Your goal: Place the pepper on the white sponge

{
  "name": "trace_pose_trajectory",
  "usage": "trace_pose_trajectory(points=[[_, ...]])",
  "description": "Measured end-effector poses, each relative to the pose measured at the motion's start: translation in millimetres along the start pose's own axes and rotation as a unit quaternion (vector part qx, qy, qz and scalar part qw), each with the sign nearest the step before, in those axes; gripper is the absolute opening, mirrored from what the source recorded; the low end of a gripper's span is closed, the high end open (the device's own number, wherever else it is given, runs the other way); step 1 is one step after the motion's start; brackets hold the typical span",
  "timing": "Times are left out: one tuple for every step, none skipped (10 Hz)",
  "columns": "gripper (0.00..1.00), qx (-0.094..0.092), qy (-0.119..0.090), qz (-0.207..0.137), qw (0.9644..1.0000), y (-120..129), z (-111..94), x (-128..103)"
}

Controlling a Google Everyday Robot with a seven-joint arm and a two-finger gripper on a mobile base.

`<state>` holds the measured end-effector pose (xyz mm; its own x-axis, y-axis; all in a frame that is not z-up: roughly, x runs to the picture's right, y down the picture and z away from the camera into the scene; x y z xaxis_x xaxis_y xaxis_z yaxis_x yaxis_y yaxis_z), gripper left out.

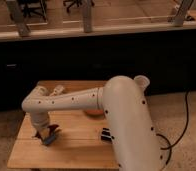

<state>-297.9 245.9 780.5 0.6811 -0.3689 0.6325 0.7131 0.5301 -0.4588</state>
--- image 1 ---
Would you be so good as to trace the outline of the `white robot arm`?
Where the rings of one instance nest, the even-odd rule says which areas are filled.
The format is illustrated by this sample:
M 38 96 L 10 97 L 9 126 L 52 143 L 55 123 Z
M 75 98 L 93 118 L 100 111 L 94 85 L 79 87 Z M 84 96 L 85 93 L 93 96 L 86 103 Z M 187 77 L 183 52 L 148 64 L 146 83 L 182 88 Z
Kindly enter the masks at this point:
M 115 76 L 104 86 L 49 96 L 35 87 L 22 102 L 42 143 L 55 139 L 49 113 L 57 110 L 102 110 L 106 116 L 119 171 L 162 171 L 165 168 L 144 91 L 145 76 Z

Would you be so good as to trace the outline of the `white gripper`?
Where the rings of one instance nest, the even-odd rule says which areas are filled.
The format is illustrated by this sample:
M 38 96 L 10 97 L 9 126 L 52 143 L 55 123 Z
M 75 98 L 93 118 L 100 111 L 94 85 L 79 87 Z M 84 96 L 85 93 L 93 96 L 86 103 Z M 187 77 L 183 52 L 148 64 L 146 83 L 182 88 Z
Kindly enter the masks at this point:
M 50 117 L 46 112 L 43 113 L 32 113 L 31 124 L 37 131 L 33 137 L 42 139 L 41 134 L 48 133 L 50 131 L 55 131 L 59 125 L 52 124 L 50 125 Z

